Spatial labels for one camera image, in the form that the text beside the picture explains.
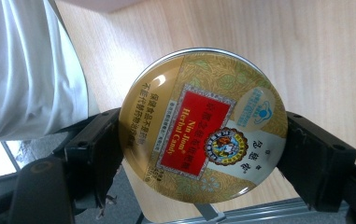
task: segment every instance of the herbal candy tin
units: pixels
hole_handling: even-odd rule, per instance
[[[150,187],[186,203],[219,203],[271,174],[288,124],[277,91],[252,63],[185,49],[141,74],[119,128],[126,160]]]

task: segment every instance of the red label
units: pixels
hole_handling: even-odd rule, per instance
[[[161,165],[199,176],[206,161],[205,141],[221,127],[229,109],[223,102],[187,91]]]

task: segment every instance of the white sleeve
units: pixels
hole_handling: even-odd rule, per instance
[[[84,75],[48,0],[0,0],[0,140],[38,138],[87,117]]]

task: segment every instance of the wooden table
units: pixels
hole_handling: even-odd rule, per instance
[[[120,107],[141,71],[165,54],[226,49],[262,69],[288,110],[356,147],[356,1],[145,0],[108,14],[58,8],[101,111]],[[147,219],[200,216],[124,168]],[[276,170],[250,193],[215,205],[226,211],[292,197]]]

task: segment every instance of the circular emblem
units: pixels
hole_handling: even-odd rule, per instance
[[[247,154],[248,139],[237,129],[223,128],[206,140],[205,152],[218,165],[232,165]]]

